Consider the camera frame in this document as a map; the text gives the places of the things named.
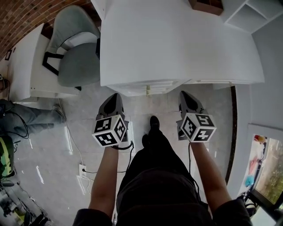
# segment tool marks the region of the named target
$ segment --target white wall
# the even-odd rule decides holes
[[[248,124],[283,130],[283,16],[252,36],[263,66],[265,83],[237,85],[237,141],[228,190],[236,198],[249,165]]]
[[[283,129],[283,15],[252,36],[265,76],[251,86],[252,123]]]

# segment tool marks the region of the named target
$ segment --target gray floor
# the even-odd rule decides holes
[[[126,119],[130,121],[129,136],[134,140],[135,151],[142,149],[142,136],[148,132],[149,118],[154,114],[160,120],[161,131],[188,168],[188,141],[177,140],[175,123],[181,119],[178,112],[178,96],[181,90],[197,97],[209,114],[214,116],[218,128],[206,147],[225,176],[232,139],[232,102],[229,88],[214,90],[210,84],[182,85],[168,94],[131,98],[122,96]],[[81,162],[78,149],[87,170],[96,171],[103,149],[92,138],[92,123],[99,106],[113,93],[113,90],[100,87],[97,83],[83,87],[78,97],[61,99],[73,139],[69,139],[68,130],[63,125],[32,135],[19,145],[15,154],[17,177],[22,187],[46,210],[54,225],[72,225],[76,212],[89,204],[88,180],[81,180],[80,184],[77,178],[78,165]],[[54,103],[58,103],[58,100],[41,98],[37,104],[30,106],[51,109]],[[121,151],[118,170],[126,170],[128,161],[129,150]],[[204,199],[194,159],[191,173],[199,183]],[[88,173],[87,176],[95,178],[95,174]],[[118,174],[117,189],[123,176],[123,173]]]

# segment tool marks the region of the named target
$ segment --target forearm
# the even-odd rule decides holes
[[[211,211],[214,212],[220,205],[231,200],[225,180],[203,143],[191,143],[191,147],[199,169],[207,202]]]
[[[89,209],[96,209],[112,217],[115,207],[118,150],[106,147],[92,186]]]

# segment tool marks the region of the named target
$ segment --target black pants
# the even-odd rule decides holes
[[[159,167],[176,171],[188,178],[193,184],[192,176],[186,166],[174,152],[167,138],[154,125],[149,132],[149,142],[148,148],[136,153],[121,182],[119,192],[141,172]]]

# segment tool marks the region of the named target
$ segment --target white power cord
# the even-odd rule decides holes
[[[73,140],[74,145],[76,146],[76,148],[77,148],[77,150],[78,150],[78,152],[79,152],[79,154],[80,154],[81,163],[84,164],[83,158],[82,158],[82,156],[81,156],[81,152],[80,152],[78,146],[76,145],[75,140],[74,140],[74,138],[72,137],[71,131],[70,131],[69,126],[68,126],[68,124],[67,124],[67,117],[66,117],[66,115],[65,115],[65,113],[64,113],[64,111],[63,111],[63,109],[62,109],[62,106],[61,106],[61,103],[60,103],[60,99],[59,99],[59,98],[58,98],[58,101],[59,101],[59,106],[60,106],[60,108],[61,108],[61,110],[62,110],[62,112],[63,112],[63,114],[64,114],[64,116],[65,116],[65,119],[66,119],[66,126],[67,126],[67,132],[68,132],[70,147],[72,147],[71,139],[70,139],[70,137],[71,137],[72,140]]]
[[[65,115],[65,113],[64,113],[64,111],[63,111],[63,109],[62,109],[61,102],[60,102],[60,99],[59,99],[59,98],[58,98],[58,101],[59,101],[59,106],[60,106],[60,108],[61,108],[61,110],[62,110],[62,112],[63,112],[63,114],[64,114],[64,116],[65,116],[65,119],[66,119],[66,126],[67,126],[67,132],[68,132],[70,147],[72,147],[71,139],[70,139],[70,137],[71,137],[72,140],[73,140],[74,145],[76,146],[76,148],[77,148],[77,150],[78,150],[78,152],[79,152],[79,154],[80,154],[81,163],[84,164],[83,158],[82,158],[82,156],[81,156],[81,152],[80,152],[78,146],[76,145],[75,140],[74,140],[74,138],[72,137],[71,131],[70,131],[69,126],[68,126],[68,124],[67,124],[67,117],[66,117],[66,115]],[[91,195],[91,193],[89,192],[88,188],[89,188],[89,185],[90,185],[90,181],[94,181],[94,180],[89,179],[87,176],[83,176],[82,179],[88,180],[87,191],[88,191],[88,193]]]
[[[87,191],[88,191],[88,193],[91,195],[91,193],[89,192],[88,188],[89,188],[89,185],[90,185],[90,181],[94,181],[94,180],[89,179],[89,178],[88,178],[88,177],[86,177],[86,176],[83,176],[83,177],[82,177],[82,179],[88,180],[88,187],[87,187]]]

